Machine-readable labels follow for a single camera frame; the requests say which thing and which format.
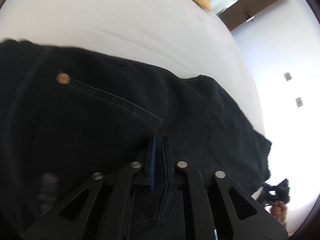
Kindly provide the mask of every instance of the mattress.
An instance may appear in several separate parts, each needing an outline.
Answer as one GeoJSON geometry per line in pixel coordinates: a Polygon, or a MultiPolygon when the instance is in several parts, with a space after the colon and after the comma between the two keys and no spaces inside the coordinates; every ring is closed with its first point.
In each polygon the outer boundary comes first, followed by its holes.
{"type": "Polygon", "coordinates": [[[192,0],[7,0],[0,40],[81,47],[214,78],[264,134],[254,80],[231,33],[192,0]]]}

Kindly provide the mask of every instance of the metal screw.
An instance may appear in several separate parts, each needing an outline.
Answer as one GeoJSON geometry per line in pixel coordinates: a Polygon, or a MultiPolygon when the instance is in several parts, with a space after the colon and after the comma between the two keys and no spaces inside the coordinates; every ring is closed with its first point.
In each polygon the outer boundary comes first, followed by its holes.
{"type": "Polygon", "coordinates": [[[223,179],[226,176],[226,174],[223,171],[217,171],[216,176],[220,179],[223,179]]]}
{"type": "Polygon", "coordinates": [[[185,168],[187,166],[188,166],[188,163],[186,163],[186,162],[178,162],[178,167],[180,167],[180,168],[185,168]]]}
{"type": "Polygon", "coordinates": [[[94,179],[101,179],[103,177],[103,174],[101,172],[96,172],[92,175],[94,179]]]}
{"type": "Polygon", "coordinates": [[[141,163],[140,162],[133,162],[131,163],[131,167],[134,169],[140,168],[141,167],[141,163]]]}

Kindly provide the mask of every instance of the white bed sheet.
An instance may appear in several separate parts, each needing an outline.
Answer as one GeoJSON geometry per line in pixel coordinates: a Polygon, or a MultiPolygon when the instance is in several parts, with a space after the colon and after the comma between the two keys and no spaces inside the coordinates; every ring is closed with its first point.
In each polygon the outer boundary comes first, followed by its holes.
{"type": "Polygon", "coordinates": [[[0,40],[74,46],[214,78],[264,134],[259,95],[231,33],[191,0],[7,0],[0,40]]]}

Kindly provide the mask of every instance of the garment pocket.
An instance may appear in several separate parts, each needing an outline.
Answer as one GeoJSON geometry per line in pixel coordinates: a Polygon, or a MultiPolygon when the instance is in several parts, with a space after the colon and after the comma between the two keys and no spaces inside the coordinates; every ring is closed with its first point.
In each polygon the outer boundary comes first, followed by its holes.
{"type": "Polygon", "coordinates": [[[112,104],[129,112],[133,117],[146,123],[154,132],[156,132],[162,124],[163,120],[159,116],[117,95],[91,87],[73,78],[70,79],[68,86],[84,93],[87,96],[112,104]]]}

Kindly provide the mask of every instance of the seam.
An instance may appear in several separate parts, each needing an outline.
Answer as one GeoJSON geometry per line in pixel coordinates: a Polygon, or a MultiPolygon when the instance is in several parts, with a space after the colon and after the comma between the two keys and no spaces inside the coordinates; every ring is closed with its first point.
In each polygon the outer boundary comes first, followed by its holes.
{"type": "Polygon", "coordinates": [[[94,89],[94,90],[98,90],[98,91],[103,92],[103,93],[105,93],[105,94],[108,94],[108,95],[114,96],[114,97],[116,97],[116,98],[119,98],[119,99],[121,99],[121,100],[123,100],[123,101],[125,101],[125,102],[129,103],[130,105],[133,105],[133,106],[135,106],[135,107],[137,107],[137,108],[141,109],[142,111],[144,111],[144,112],[146,112],[146,113],[148,113],[148,114],[152,115],[153,117],[155,117],[156,119],[158,119],[160,122],[162,122],[162,118],[160,118],[159,116],[157,116],[157,115],[155,115],[155,114],[153,114],[153,113],[149,112],[148,110],[146,110],[146,109],[142,108],[141,106],[138,106],[138,105],[136,105],[136,104],[134,104],[134,103],[132,103],[132,102],[130,102],[130,101],[128,101],[128,100],[126,100],[126,99],[124,99],[124,98],[121,98],[121,97],[119,97],[119,96],[117,96],[117,95],[114,95],[114,94],[111,94],[111,93],[109,93],[109,92],[103,91],[103,90],[101,90],[101,89],[94,88],[94,87],[89,86],[89,85],[87,85],[87,84],[84,84],[84,83],[82,83],[82,82],[80,82],[80,81],[78,81],[78,80],[76,80],[76,79],[73,79],[73,78],[72,78],[72,80],[74,80],[74,81],[76,81],[76,82],[78,82],[78,83],[80,83],[80,84],[82,84],[82,85],[84,85],[84,86],[86,86],[86,87],[89,87],[89,88],[92,88],[92,89],[94,89]]]}
{"type": "Polygon", "coordinates": [[[98,99],[100,99],[100,100],[106,101],[106,102],[108,102],[108,103],[110,103],[110,104],[113,104],[113,105],[115,105],[115,106],[119,106],[120,108],[125,109],[125,110],[127,110],[128,112],[130,112],[131,114],[133,114],[133,115],[135,115],[136,117],[140,118],[140,119],[141,119],[143,122],[145,122],[147,125],[151,126],[151,124],[150,124],[146,119],[144,119],[144,118],[141,117],[140,115],[136,114],[135,112],[130,111],[129,109],[127,109],[127,108],[125,108],[125,107],[123,107],[123,106],[120,106],[120,105],[118,105],[118,104],[116,104],[116,103],[113,103],[113,102],[111,102],[111,101],[109,101],[109,100],[106,100],[106,99],[97,97],[97,96],[95,96],[95,95],[92,95],[92,94],[90,94],[90,93],[88,93],[88,92],[86,92],[86,91],[83,91],[83,90],[81,90],[81,89],[79,89],[79,88],[76,88],[76,87],[73,87],[73,86],[71,86],[71,85],[69,85],[69,86],[72,87],[72,88],[74,88],[74,89],[76,89],[76,90],[79,90],[79,91],[81,91],[81,92],[83,92],[83,93],[85,93],[85,94],[87,94],[87,95],[89,95],[89,96],[92,96],[92,97],[94,97],[94,98],[98,98],[98,99]]]}

